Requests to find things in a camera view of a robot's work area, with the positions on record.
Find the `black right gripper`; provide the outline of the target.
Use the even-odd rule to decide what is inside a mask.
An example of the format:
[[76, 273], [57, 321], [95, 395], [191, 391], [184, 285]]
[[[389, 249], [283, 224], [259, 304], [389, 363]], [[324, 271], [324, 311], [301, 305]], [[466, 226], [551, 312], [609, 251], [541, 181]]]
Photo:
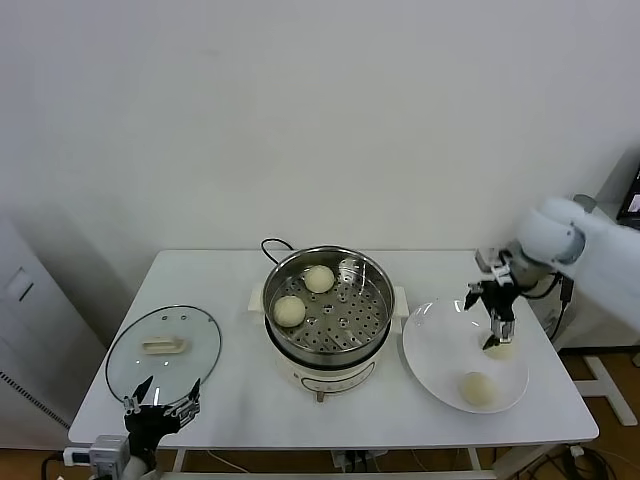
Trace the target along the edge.
[[483, 345], [484, 349], [512, 342], [515, 329], [512, 305], [520, 294], [521, 288], [509, 282], [501, 285], [497, 280], [483, 280], [468, 285], [464, 310], [468, 311], [481, 298], [491, 319], [491, 334]]

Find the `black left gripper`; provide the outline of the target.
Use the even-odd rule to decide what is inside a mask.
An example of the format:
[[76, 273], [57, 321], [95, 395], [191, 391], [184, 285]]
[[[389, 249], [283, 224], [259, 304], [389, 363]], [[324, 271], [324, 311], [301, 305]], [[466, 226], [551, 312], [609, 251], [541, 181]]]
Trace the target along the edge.
[[166, 435], [178, 433], [181, 425], [189, 424], [200, 412], [200, 379], [196, 380], [184, 399], [170, 408], [141, 406], [152, 382], [153, 377], [149, 376], [131, 395], [125, 395], [123, 398], [126, 412], [124, 424], [128, 431], [132, 456], [154, 455], [160, 441]]

